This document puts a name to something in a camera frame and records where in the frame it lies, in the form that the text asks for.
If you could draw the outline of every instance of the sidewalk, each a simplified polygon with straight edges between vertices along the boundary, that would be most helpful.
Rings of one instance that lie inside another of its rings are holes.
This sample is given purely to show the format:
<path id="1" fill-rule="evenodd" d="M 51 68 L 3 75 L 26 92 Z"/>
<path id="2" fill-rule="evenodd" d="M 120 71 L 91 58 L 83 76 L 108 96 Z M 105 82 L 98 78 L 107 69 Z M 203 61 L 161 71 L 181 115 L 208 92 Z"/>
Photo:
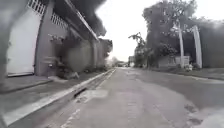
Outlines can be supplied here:
<path id="1" fill-rule="evenodd" d="M 8 77 L 5 80 L 5 88 L 1 89 L 0 93 L 19 91 L 49 82 L 52 82 L 52 80 L 35 75 Z"/>
<path id="2" fill-rule="evenodd" d="M 6 124 L 10 125 L 18 121 L 19 118 L 49 105 L 60 97 L 62 98 L 69 92 L 76 91 L 78 88 L 76 86 L 90 84 L 104 74 L 102 72 L 82 74 L 80 79 L 70 80 L 63 84 L 50 82 L 12 93 L 0 94 L 0 110 L 3 118 Z"/>
<path id="3" fill-rule="evenodd" d="M 224 80 L 224 68 L 211 68 L 211 69 L 201 69 L 201 70 L 193 70 L 190 72 L 183 71 L 180 69 L 171 69 L 171 68 L 164 68 L 164 69 L 152 69 L 153 71 L 159 72 L 167 72 L 179 75 L 186 75 L 186 76 L 195 76 L 201 78 L 208 78 L 208 79 L 216 79 L 216 80 Z"/>

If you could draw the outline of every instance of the gray pavement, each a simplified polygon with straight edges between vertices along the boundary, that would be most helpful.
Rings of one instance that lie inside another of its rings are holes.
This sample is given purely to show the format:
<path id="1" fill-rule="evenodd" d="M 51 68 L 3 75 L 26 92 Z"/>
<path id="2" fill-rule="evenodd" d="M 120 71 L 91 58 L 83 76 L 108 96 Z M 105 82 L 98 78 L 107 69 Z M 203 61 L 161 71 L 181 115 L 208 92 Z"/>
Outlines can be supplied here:
<path id="1" fill-rule="evenodd" d="M 15 92 L 50 82 L 52 82 L 52 80 L 48 79 L 47 77 L 35 75 L 7 77 L 5 79 L 4 88 L 0 90 L 0 94 Z"/>
<path id="2" fill-rule="evenodd" d="M 223 128 L 224 81 L 118 68 L 37 128 Z"/>
<path id="3" fill-rule="evenodd" d="M 224 80 L 224 69 L 223 68 L 203 68 L 200 70 L 193 70 L 193 71 L 185 71 L 179 68 L 153 68 L 153 71 L 159 72 L 168 72 L 174 74 L 180 74 L 185 76 L 195 76 L 201 78 L 208 78 L 208 79 L 215 79 L 215 80 Z"/>
<path id="4" fill-rule="evenodd" d="M 100 74 L 100 72 L 83 74 L 80 79 L 70 80 L 66 83 L 51 82 L 12 93 L 0 94 L 0 111 L 5 114 L 27 104 L 35 103 L 57 92 L 69 89 L 98 74 Z"/>
<path id="5" fill-rule="evenodd" d="M 5 122 L 0 115 L 0 128 L 6 128 Z"/>

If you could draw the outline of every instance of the road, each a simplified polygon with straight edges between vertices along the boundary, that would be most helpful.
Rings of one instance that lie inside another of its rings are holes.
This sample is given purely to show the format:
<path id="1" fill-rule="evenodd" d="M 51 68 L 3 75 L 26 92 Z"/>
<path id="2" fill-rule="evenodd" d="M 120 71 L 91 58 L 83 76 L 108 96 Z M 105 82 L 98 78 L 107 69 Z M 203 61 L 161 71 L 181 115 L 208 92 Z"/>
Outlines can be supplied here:
<path id="1" fill-rule="evenodd" d="M 117 68 L 37 128 L 223 128 L 224 81 Z"/>

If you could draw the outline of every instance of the concrete curb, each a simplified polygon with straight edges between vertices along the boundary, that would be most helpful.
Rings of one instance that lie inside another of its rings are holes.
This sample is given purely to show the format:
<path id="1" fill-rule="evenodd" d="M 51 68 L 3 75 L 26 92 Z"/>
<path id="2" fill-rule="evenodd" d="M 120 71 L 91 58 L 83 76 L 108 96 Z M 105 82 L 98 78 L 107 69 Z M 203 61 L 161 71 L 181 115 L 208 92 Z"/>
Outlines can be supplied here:
<path id="1" fill-rule="evenodd" d="M 224 80 L 224 78 L 217 78 L 217 77 L 211 77 L 211 76 L 200 76 L 196 74 L 186 74 L 186 73 L 180 73 L 180 72 L 166 72 L 166 71 L 157 71 L 157 70 L 150 70 L 154 72 L 163 72 L 168 74 L 175 74 L 175 75 L 182 75 L 182 76 L 192 76 L 192 77 L 198 77 L 198 78 L 205 78 L 205 79 L 211 79 L 211 80 Z"/>
<path id="2" fill-rule="evenodd" d="M 26 123 L 34 123 L 30 121 L 30 118 L 26 119 L 26 117 L 39 114 L 42 109 L 46 109 L 47 107 L 53 106 L 56 104 L 56 102 L 61 102 L 62 100 L 69 101 L 73 98 L 74 95 L 82 91 L 83 89 L 88 87 L 88 83 L 92 82 L 93 80 L 96 80 L 97 78 L 100 78 L 107 73 L 112 72 L 112 70 L 109 70 L 105 73 L 101 73 L 95 77 L 92 77 L 84 82 L 81 82 L 78 85 L 74 85 L 73 87 L 62 90 L 58 93 L 55 93 L 54 95 L 48 96 L 46 98 L 43 98 L 35 103 L 27 104 L 21 108 L 18 108 L 14 111 L 8 112 L 3 115 L 3 119 L 5 120 L 5 123 L 10 128 L 26 128 L 24 122 Z"/>

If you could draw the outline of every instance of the leaves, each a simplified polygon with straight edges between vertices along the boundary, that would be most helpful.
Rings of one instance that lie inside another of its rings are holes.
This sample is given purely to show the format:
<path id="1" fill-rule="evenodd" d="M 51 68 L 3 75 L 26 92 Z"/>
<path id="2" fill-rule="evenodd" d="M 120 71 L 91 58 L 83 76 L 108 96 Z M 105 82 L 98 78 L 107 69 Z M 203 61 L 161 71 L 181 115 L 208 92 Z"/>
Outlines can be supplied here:
<path id="1" fill-rule="evenodd" d="M 129 36 L 128 38 L 132 38 L 133 40 L 136 40 L 137 47 L 135 48 L 135 65 L 136 66 L 142 66 L 144 63 L 144 60 L 146 60 L 148 56 L 149 49 L 146 46 L 146 42 L 141 37 L 141 33 L 133 34 Z"/>
<path id="2" fill-rule="evenodd" d="M 104 3 L 106 0 L 71 0 L 77 9 L 83 15 L 87 23 L 97 34 L 97 36 L 105 36 L 106 28 L 103 26 L 101 19 L 97 16 L 96 10 Z"/>
<path id="3" fill-rule="evenodd" d="M 182 31 L 187 32 L 192 27 L 190 23 L 196 7 L 195 0 L 163 0 L 144 9 L 143 17 L 148 28 L 147 46 L 155 50 L 158 56 L 175 53 L 177 44 L 173 42 L 178 38 L 177 25 L 180 24 Z"/>

